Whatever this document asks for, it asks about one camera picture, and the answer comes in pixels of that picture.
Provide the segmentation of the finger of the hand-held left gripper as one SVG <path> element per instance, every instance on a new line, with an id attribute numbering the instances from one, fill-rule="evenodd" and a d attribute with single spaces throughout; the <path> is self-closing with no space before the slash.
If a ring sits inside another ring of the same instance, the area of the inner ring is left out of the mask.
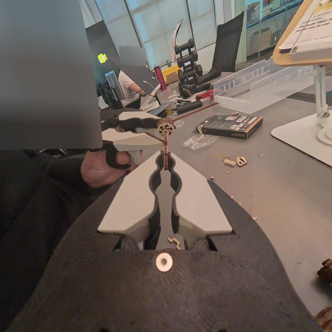
<path id="1" fill-rule="evenodd" d="M 122 112 L 118 116 L 121 128 L 157 128 L 162 118 L 143 111 Z"/>
<path id="2" fill-rule="evenodd" d="M 102 131 L 102 140 L 112 144 L 118 151 L 144 150 L 149 147 L 163 147 L 164 141 L 149 133 L 132 131 L 119 132 L 114 128 Z"/>

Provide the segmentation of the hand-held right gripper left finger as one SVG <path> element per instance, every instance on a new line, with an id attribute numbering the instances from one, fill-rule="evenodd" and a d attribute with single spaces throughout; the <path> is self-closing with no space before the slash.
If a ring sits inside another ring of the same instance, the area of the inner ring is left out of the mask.
<path id="1" fill-rule="evenodd" d="M 160 209 L 156 189 L 164 168 L 163 151 L 157 152 L 127 175 L 98 227 L 101 233 L 116 233 L 155 249 L 160 235 Z"/>

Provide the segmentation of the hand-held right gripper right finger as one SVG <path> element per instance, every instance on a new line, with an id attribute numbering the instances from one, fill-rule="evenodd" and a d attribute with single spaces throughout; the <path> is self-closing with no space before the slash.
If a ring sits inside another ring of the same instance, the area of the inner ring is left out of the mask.
<path id="1" fill-rule="evenodd" d="M 197 239 L 233 231 L 208 180 L 173 153 L 168 155 L 172 230 L 189 246 Z"/>

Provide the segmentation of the wooden wheel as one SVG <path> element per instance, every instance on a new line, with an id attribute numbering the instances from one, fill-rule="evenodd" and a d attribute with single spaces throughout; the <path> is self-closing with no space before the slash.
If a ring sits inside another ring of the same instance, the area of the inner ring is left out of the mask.
<path id="1" fill-rule="evenodd" d="M 172 119 L 162 118 L 157 124 L 158 133 L 163 136 L 164 170 L 168 170 L 168 137 L 174 133 L 176 125 Z"/>

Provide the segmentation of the black model kit box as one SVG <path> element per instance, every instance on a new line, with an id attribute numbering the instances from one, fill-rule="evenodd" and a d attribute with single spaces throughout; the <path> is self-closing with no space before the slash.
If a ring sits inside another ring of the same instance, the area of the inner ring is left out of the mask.
<path id="1" fill-rule="evenodd" d="M 263 117 L 211 115 L 196 126 L 199 134 L 247 140 L 261 125 Z"/>

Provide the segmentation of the wooden model buggy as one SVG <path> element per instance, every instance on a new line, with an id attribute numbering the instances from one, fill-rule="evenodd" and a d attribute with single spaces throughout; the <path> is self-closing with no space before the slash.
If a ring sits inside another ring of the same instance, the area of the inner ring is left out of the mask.
<path id="1" fill-rule="evenodd" d="M 317 275 L 325 286 L 331 289 L 332 286 L 332 260 L 326 259 L 322 262 L 322 267 L 317 271 Z M 332 331 L 332 308 L 325 307 L 316 315 L 316 320 L 325 332 Z"/>

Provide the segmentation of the person's left hand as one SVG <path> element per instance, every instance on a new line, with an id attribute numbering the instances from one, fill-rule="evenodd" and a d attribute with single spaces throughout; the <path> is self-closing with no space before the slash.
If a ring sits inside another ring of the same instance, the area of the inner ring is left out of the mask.
<path id="1" fill-rule="evenodd" d="M 102 188 L 116 182 L 126 173 L 126 169 L 111 168 L 106 162 L 106 151 L 88 151 L 81 165 L 83 180 L 91 188 Z"/>

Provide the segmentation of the plaid chair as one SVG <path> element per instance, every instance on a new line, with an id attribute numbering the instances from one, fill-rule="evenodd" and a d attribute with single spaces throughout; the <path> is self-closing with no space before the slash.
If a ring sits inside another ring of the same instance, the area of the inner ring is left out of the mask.
<path id="1" fill-rule="evenodd" d="M 114 86 L 109 86 L 108 83 L 98 83 L 99 93 L 104 102 L 112 110 L 123 109 L 123 105 L 119 99 L 119 95 Z"/>

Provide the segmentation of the black panel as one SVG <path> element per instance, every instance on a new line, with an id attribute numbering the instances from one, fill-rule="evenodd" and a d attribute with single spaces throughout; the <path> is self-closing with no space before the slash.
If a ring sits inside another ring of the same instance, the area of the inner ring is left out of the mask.
<path id="1" fill-rule="evenodd" d="M 124 72 L 134 83 L 139 85 L 148 95 L 155 96 L 161 87 L 160 81 L 146 66 L 132 66 L 121 64 L 120 57 L 108 59 L 118 69 Z"/>

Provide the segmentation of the zigzag wooden part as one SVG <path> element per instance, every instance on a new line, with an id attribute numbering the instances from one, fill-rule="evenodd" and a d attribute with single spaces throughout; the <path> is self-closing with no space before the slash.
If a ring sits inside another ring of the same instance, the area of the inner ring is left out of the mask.
<path id="1" fill-rule="evenodd" d="M 167 237 L 167 245 L 168 248 L 172 249 L 172 250 L 185 250 L 185 243 L 182 237 L 180 236 L 168 236 Z"/>

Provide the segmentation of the red water bottle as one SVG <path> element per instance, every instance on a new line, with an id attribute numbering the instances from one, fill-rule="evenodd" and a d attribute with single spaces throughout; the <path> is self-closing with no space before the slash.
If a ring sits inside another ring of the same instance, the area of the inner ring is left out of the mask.
<path id="1" fill-rule="evenodd" d="M 165 82 L 165 79 L 164 79 L 164 76 L 163 76 L 163 73 L 162 73 L 162 70 L 161 70 L 160 66 L 154 65 L 154 73 L 155 73 L 155 76 L 156 76 L 157 80 L 160 83 L 161 91 L 165 91 L 167 89 L 167 85 L 166 85 L 166 82 Z"/>

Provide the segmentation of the black headphones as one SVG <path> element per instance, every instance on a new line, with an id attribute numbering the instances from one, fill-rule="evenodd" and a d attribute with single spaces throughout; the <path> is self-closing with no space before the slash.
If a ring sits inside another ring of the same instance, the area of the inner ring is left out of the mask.
<path id="1" fill-rule="evenodd" d="M 196 87 L 197 87 L 196 84 L 191 84 L 191 85 L 182 84 L 181 86 L 179 86 L 179 94 L 183 99 L 187 99 L 196 93 L 195 92 Z"/>

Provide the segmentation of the yellow bin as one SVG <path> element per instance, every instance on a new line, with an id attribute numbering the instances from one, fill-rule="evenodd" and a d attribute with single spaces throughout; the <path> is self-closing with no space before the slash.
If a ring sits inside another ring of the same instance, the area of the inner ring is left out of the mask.
<path id="1" fill-rule="evenodd" d="M 180 68 L 178 65 L 175 65 L 161 71 L 166 85 L 179 81 L 178 70 L 180 70 Z"/>

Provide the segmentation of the clear plastic bag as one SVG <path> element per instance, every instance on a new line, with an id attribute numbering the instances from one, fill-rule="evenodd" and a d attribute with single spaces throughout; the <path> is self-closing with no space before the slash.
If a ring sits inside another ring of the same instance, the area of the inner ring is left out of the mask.
<path id="1" fill-rule="evenodd" d="M 219 136 L 217 135 L 197 134 L 183 141 L 182 145 L 196 151 L 214 144 L 218 138 Z"/>

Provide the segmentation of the long brown wooden stick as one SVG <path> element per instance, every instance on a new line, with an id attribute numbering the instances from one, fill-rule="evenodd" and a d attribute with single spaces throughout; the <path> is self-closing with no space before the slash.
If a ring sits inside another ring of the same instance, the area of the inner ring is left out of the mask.
<path id="1" fill-rule="evenodd" d="M 196 113 L 198 113 L 198 112 L 200 112 L 200 111 L 206 110 L 206 109 L 208 109 L 208 108 L 214 107 L 214 106 L 216 106 L 216 105 L 219 105 L 219 104 L 218 104 L 217 102 L 215 102 L 215 103 L 212 103 L 212 104 L 210 104 L 210 105 L 208 105 L 208 106 L 204 106 L 204 107 L 198 108 L 198 109 L 193 110 L 193 111 L 188 111 L 188 112 L 186 112 L 186 113 L 180 114 L 180 116 L 175 117 L 175 118 L 173 118 L 172 120 L 173 120 L 173 122 L 176 122 L 176 121 L 182 120 L 183 118 L 186 118 L 186 117 L 188 117 L 188 116 L 191 116 L 191 115 L 193 115 L 193 114 L 196 114 Z"/>

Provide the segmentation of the rack of black dumbbells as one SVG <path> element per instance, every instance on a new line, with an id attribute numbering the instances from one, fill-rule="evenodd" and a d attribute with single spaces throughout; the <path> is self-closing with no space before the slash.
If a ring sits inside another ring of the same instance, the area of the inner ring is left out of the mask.
<path id="1" fill-rule="evenodd" d="M 175 45 L 174 51 L 177 57 L 176 62 L 179 67 L 178 78 L 180 83 L 187 85 L 198 85 L 198 78 L 202 76 L 202 66 L 197 64 L 198 53 L 194 39 L 190 38 L 187 43 Z"/>

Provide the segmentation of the white paper tag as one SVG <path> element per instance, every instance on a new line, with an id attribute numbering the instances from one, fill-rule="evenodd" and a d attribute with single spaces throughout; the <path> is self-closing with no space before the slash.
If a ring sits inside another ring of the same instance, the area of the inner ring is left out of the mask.
<path id="1" fill-rule="evenodd" d="M 173 35 L 172 35 L 172 49 L 171 49 L 172 53 L 175 52 L 174 51 L 174 47 L 176 45 L 177 35 L 178 35 L 178 32 L 179 32 L 179 29 L 181 27 L 182 22 L 183 22 L 183 19 L 181 19 L 181 21 L 177 24 L 177 26 L 176 26 L 176 28 L 175 28 L 175 30 L 173 32 Z"/>

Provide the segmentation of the black office chair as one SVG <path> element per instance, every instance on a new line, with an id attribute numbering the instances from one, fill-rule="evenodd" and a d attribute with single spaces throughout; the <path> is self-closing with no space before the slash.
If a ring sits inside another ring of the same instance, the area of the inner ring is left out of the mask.
<path id="1" fill-rule="evenodd" d="M 230 21 L 218 25 L 211 69 L 207 74 L 198 77 L 198 85 L 219 77 L 222 72 L 235 72 L 243 19 L 244 11 Z"/>

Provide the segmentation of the person's black-clothed body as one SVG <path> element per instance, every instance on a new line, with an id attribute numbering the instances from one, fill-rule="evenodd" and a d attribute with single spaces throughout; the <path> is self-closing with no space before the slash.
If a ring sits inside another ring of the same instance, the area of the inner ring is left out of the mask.
<path id="1" fill-rule="evenodd" d="M 0 326 L 5 331 L 36 288 L 44 269 L 72 223 L 92 204 L 45 180 L 27 196 L 0 192 Z"/>

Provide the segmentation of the clear plastic bin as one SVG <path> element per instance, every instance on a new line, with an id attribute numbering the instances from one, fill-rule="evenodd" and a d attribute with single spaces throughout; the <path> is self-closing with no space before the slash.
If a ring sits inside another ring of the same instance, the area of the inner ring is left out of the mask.
<path id="1" fill-rule="evenodd" d="M 221 107 L 252 114 L 314 84 L 313 66 L 285 67 L 262 60 L 214 83 Z"/>

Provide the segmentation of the printed instruction sheet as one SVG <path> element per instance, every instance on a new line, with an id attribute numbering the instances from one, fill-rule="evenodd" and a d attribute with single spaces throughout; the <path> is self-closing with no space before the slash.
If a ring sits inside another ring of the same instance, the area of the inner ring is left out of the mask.
<path id="1" fill-rule="evenodd" d="M 293 61 L 331 58 L 332 1 L 313 1 L 278 48 Z"/>

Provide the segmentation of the silver metal frame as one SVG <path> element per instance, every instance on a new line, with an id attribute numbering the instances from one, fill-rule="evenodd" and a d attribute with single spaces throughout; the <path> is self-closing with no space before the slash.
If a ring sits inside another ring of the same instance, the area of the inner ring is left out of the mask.
<path id="1" fill-rule="evenodd" d="M 115 89 L 115 91 L 117 93 L 117 96 L 118 96 L 118 99 L 121 100 L 121 101 L 125 100 L 126 99 L 125 95 L 123 93 L 123 90 L 122 90 L 121 85 L 118 81 L 118 77 L 117 77 L 115 71 L 112 70 L 112 71 L 106 73 L 105 77 L 106 77 L 107 82 L 110 85 L 110 87 L 113 87 Z"/>

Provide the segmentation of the red-handled tool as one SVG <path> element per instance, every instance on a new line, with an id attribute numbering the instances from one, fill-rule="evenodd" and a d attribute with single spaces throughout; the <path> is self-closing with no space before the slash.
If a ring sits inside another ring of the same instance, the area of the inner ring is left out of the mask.
<path id="1" fill-rule="evenodd" d="M 205 102 L 207 100 L 213 100 L 213 99 L 214 99 L 214 89 L 205 91 L 205 92 L 197 94 L 195 96 L 195 100 L 201 101 L 201 102 Z"/>

